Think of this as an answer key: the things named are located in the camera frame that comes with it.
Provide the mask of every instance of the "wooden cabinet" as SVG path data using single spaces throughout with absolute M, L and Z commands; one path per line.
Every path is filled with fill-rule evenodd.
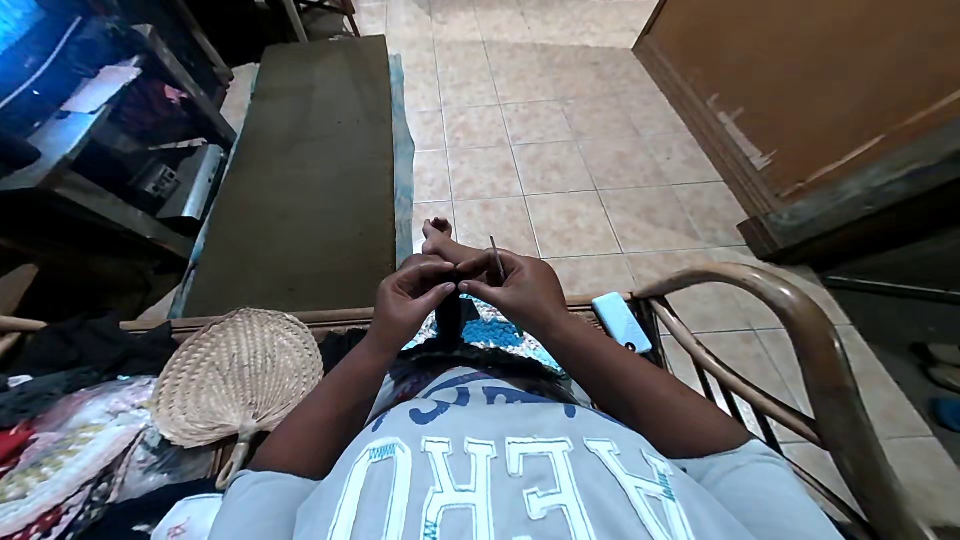
M 809 262 L 811 241 L 960 176 L 957 20 L 951 0 L 661 0 L 634 52 L 755 252 Z

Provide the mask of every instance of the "red cloth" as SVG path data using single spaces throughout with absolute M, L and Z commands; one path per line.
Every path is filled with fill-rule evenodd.
M 30 446 L 30 437 L 34 433 L 29 420 L 17 424 L 12 430 L 0 431 L 0 479 L 20 461 L 20 455 Z

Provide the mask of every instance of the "flip-flop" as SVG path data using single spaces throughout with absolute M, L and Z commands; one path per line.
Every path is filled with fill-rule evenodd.
M 960 345 L 948 343 L 914 343 L 910 350 L 930 364 L 960 367 Z
M 930 412 L 933 418 L 944 428 L 960 432 L 960 400 L 955 398 L 933 398 L 930 400 Z
M 926 375 L 938 386 L 960 393 L 960 367 L 946 364 L 927 366 Z

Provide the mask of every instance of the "tiled floor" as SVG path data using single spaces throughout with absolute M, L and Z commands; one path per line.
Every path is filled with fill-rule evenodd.
M 456 238 L 554 266 L 568 295 L 626 291 L 691 264 L 768 267 L 838 325 L 898 474 L 935 524 L 960 524 L 960 474 L 816 277 L 753 258 L 726 185 L 630 52 L 650 0 L 359 0 L 363 34 L 402 56 L 415 158 L 415 248 L 424 218 Z M 809 412 L 780 322 L 753 297 L 701 285 L 670 298 L 701 340 Z M 678 375 L 684 354 L 666 338 Z M 823 454 L 787 453 L 849 497 Z

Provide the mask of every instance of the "gray t-shirt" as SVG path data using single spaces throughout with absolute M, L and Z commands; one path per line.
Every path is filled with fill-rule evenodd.
M 210 538 L 840 536 L 759 441 L 670 460 L 607 415 L 457 368 L 370 423 L 324 480 L 241 472 Z

